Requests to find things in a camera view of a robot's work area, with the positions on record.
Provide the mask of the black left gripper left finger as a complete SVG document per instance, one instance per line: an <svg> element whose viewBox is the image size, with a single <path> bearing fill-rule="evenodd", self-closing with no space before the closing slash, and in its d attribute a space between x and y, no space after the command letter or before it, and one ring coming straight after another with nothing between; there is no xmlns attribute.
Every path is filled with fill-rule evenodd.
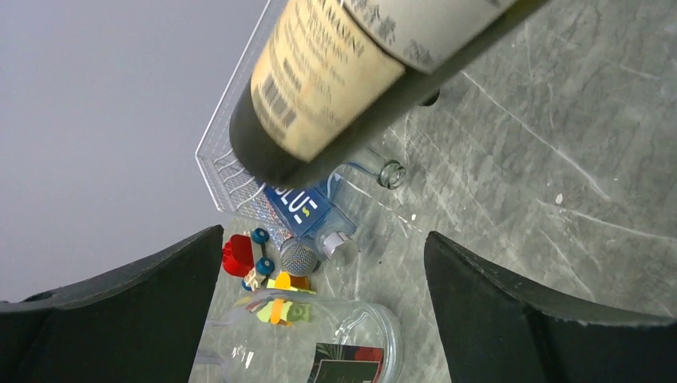
<svg viewBox="0 0 677 383"><path fill-rule="evenodd" d="M219 277L224 229L1 304L4 382L186 382Z"/></svg>

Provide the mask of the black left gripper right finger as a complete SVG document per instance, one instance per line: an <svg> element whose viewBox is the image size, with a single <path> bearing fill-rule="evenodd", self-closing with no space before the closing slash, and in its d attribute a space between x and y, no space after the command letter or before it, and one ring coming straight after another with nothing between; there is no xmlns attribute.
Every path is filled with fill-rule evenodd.
<svg viewBox="0 0 677 383"><path fill-rule="evenodd" d="M676 321L577 298L432 231L426 280L454 382L673 382Z"/></svg>

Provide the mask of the clear round glass bottle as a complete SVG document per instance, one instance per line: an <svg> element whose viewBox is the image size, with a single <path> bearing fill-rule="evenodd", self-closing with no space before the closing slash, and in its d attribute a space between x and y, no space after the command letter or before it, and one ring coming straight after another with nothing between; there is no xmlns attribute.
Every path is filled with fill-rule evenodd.
<svg viewBox="0 0 677 383"><path fill-rule="evenodd" d="M192 381L398 382L404 351L398 320L379 304L286 290L258 290L256 301L311 305L311 321L261 322L237 302L205 324Z"/></svg>

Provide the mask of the blue square water bottle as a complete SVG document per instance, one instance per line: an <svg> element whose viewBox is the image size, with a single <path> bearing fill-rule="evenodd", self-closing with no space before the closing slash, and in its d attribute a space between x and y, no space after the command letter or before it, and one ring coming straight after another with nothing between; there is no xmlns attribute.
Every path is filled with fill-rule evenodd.
<svg viewBox="0 0 677 383"><path fill-rule="evenodd" d="M321 261L345 266L357 258L358 245L352 239L356 226L323 188L265 186L263 193L286 228Z"/></svg>

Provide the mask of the clear glass wine bottle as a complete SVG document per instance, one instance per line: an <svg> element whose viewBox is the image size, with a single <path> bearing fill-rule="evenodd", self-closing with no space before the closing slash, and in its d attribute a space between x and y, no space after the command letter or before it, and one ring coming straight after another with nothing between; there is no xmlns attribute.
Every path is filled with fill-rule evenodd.
<svg viewBox="0 0 677 383"><path fill-rule="evenodd" d="M400 161L385 157L372 148L362 148L335 168L326 180L319 183L320 191L330 200L336 199L343 190L371 197L342 174L342 171L348 168L362 173L380 188L388 190L398 189L407 180L407 170Z"/></svg>

